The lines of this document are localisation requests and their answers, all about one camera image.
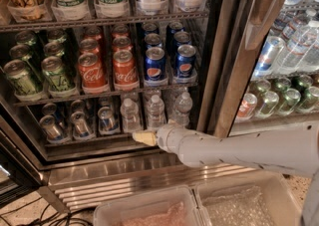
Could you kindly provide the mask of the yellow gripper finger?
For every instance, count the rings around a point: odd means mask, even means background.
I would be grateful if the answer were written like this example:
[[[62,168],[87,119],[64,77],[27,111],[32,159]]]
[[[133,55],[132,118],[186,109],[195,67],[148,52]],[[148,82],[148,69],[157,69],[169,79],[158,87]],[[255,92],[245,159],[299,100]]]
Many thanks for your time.
[[[155,146],[157,144],[156,134],[153,131],[135,131],[133,133],[133,139],[136,142],[140,142],[148,146]]]

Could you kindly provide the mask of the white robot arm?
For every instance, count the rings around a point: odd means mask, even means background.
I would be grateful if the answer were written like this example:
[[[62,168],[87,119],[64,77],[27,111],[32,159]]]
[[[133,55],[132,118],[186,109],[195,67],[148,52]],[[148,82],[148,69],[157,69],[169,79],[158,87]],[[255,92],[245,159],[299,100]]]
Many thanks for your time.
[[[231,137],[216,137],[171,121],[156,131],[139,130],[133,139],[175,154],[188,167],[227,163],[308,177],[300,226],[319,226],[319,129],[315,125]]]

